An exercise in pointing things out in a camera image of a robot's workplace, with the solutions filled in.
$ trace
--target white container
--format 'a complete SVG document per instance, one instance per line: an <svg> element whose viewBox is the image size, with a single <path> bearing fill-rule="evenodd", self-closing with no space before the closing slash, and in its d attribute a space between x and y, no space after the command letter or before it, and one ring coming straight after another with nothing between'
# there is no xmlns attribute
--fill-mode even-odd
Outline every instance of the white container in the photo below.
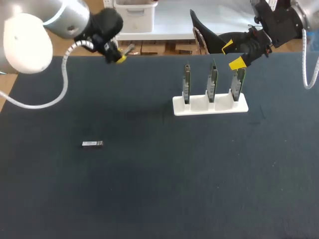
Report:
<svg viewBox="0 0 319 239"><path fill-rule="evenodd" d="M158 2L145 0L147 4L127 5L128 0L114 0L114 8L121 15L124 26L121 32L152 32L154 29L155 7Z"/></svg>

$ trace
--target dark blue table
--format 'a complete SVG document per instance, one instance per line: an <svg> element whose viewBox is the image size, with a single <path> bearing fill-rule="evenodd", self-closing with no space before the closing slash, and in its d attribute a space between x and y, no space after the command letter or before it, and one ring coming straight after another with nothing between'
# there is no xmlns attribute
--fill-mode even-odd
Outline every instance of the dark blue table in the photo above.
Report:
<svg viewBox="0 0 319 239"><path fill-rule="evenodd" d="M213 57L226 93L235 55L71 57L62 102L6 103L0 239L319 238L319 84L304 89L301 54L272 54L248 69L248 113L173 116L184 65L203 94ZM11 96L53 100L60 64L20 75Z"/></svg>

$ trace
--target coiled cable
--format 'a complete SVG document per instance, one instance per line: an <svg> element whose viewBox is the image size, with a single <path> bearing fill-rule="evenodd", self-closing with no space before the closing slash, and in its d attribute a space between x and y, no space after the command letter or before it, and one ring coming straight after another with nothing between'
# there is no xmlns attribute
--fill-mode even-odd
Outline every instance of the coiled cable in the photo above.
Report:
<svg viewBox="0 0 319 239"><path fill-rule="evenodd" d="M47 107L53 106L56 103L60 102L64 98L64 96L65 96L65 94L66 94L66 92L68 90L69 81L68 81L68 74L67 74L67 70L66 70L66 63L67 63L68 57L70 56L72 51L74 51L74 49L76 49L79 46L86 46L86 47L88 47L90 49L94 48L92 42L82 40L82 41L77 41L77 42L73 43L67 49L67 51L65 52L65 55L63 57L63 60L62 60L62 65L61 65L62 77L63 77L63 88L62 88L61 94L55 100L53 100L53 101L51 101L49 103L43 104L43 105L30 106L30 105L25 105L23 103L20 103L20 102L14 100L13 98L11 98L9 95L4 93L3 91L0 91L0 96L4 97L7 101L11 102L12 104L14 104L16 106L19 106L19 107L25 108L25 109L30 109L30 110L38 110L38 109L47 108Z"/></svg>
<svg viewBox="0 0 319 239"><path fill-rule="evenodd" d="M304 80L304 87L309 90L311 89L317 80L318 77L318 72L319 72L319 58L315 67L314 75L310 83L308 84L307 81L307 66L306 66L306 61L307 61L307 33L306 30L303 29L303 80Z"/></svg>

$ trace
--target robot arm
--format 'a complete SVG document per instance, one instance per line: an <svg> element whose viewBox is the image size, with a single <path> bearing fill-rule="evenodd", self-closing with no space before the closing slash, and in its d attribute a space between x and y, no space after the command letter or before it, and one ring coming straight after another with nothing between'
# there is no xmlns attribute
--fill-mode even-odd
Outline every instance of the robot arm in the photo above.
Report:
<svg viewBox="0 0 319 239"><path fill-rule="evenodd" d="M44 28L64 39L89 40L94 45L89 51L100 52L109 63L122 62L125 55L111 42L122 27L114 9L92 14L82 0L0 0L0 72L46 69L53 50Z"/></svg>
<svg viewBox="0 0 319 239"><path fill-rule="evenodd" d="M319 0L293 0L290 8L280 7L274 11L265 0L251 0L251 4L256 15L255 22L260 23L263 29L251 27L244 38L231 41L224 47L223 51L227 54L241 44L254 42L250 52L229 64L232 70L248 67L262 55L268 57L272 53L272 45L280 47L300 36L303 29L315 31L319 28Z"/></svg>

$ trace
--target white holder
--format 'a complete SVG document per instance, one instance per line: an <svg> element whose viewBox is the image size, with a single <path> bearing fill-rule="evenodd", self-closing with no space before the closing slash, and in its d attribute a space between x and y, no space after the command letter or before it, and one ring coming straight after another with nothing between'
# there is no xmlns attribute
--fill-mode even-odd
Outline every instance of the white holder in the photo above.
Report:
<svg viewBox="0 0 319 239"><path fill-rule="evenodd" d="M240 94L239 101L235 102L229 90L228 94L216 94L215 102L210 103L208 94L201 96L190 96L189 105L185 104L184 96L173 98L174 115L193 116L209 114L227 114L248 112L248 105L243 93Z"/></svg>

